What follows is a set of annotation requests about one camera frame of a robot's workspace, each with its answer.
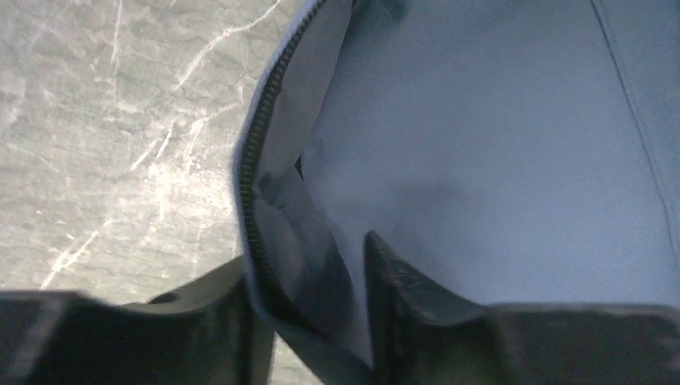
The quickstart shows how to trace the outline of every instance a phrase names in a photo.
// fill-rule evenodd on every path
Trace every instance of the gray fabric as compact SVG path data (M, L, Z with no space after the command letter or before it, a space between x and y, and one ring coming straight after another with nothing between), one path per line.
M679 0L350 3L303 38L253 183L286 293L333 342L370 364L370 230L482 305L680 306ZM332 379L332 349L251 294Z

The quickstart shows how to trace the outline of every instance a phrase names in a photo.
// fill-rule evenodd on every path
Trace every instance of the seam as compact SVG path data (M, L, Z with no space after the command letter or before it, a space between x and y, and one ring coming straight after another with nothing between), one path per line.
M606 6L603 2L603 0L591 0L591 4L593 6L593 9L595 10L595 15L597 16L597 20L600 23L600 28L602 29L602 34L605 37L605 41L607 44L607 47L609 49L609 55L612 58L614 67L617 72L617 76L619 78L619 82L621 83L621 88L623 89L624 95L625 95L625 100L628 103L628 109L630 110L630 114L633 117L633 121L635 123L635 128L637 129L637 133L640 136L640 141L642 143L642 149L645 152L645 157L647 159L647 164L650 168L652 178L654 180L654 186L657 190L657 194L659 196L659 199L662 202L662 207L664 211L664 215L666 217L666 228L668 230L668 238L670 241L670 246L671 249L673 250L673 257L675 260L675 266L678 269L678 272L680 273L680 259L678 259L678 255L680 254L678 252L678 249L680 249L680 245L678 244L678 237L677 237L677 223L674 218L674 215L672 214L673 212L673 205L671 203L671 199L669 199L668 194L666 194L666 189L663 186L663 183L661 182L662 175L658 168L655 166L653 162L653 150L651 143L648 139L648 136L646 135L646 126L642 122L642 119L640 117L640 114L635 107L635 94L633 91L633 86L629 83L627 80L629 76L627 75L626 69L625 69L625 63L623 59L617 59L617 54L618 57L621 57L621 53L618 50L618 45L616 41L616 36L613 31L613 28L611 27L611 22L609 20L609 17L607 15L607 10Z

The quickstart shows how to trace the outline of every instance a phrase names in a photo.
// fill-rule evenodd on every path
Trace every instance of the open bag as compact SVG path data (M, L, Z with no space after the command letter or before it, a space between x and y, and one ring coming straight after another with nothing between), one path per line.
M680 2L308 1L235 162L250 299L325 383L388 359L384 279L428 325L680 306Z

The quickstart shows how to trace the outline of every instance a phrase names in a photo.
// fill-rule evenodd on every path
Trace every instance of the bag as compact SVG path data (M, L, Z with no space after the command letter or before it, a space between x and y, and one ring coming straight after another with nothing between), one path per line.
M672 0L306 2L235 158L256 312L371 383L369 233L430 323L680 306L679 39Z

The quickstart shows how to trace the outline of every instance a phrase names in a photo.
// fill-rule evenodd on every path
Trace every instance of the marble surface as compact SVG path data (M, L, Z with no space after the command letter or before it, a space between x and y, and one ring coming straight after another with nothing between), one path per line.
M241 250L231 156L300 0L0 0L0 288L143 301ZM318 383L280 344L273 383Z

